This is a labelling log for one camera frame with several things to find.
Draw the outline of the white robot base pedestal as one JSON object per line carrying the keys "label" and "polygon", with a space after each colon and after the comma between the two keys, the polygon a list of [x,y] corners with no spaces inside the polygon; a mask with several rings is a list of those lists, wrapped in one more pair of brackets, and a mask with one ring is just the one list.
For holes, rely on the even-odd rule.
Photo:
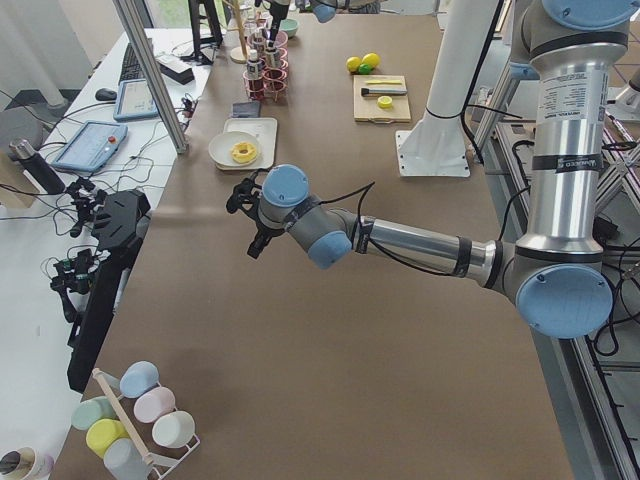
{"label": "white robot base pedestal", "polygon": [[470,175],[461,118],[502,5],[498,0],[451,3],[424,115],[412,130],[396,132],[401,176]]}

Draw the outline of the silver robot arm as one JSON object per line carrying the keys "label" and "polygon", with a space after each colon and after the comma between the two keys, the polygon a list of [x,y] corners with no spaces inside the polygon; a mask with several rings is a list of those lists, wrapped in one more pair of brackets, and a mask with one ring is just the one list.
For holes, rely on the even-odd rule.
{"label": "silver robot arm", "polygon": [[514,28],[512,55],[538,74],[537,130],[525,233],[515,243],[478,243],[338,209],[283,164],[262,185],[238,185],[229,210],[257,227],[249,246],[290,235],[326,269],[346,254],[377,254],[444,277],[470,278],[505,295],[538,332],[571,339],[602,327],[614,296],[594,240],[596,189],[609,68],[628,46],[635,1],[535,1]]}

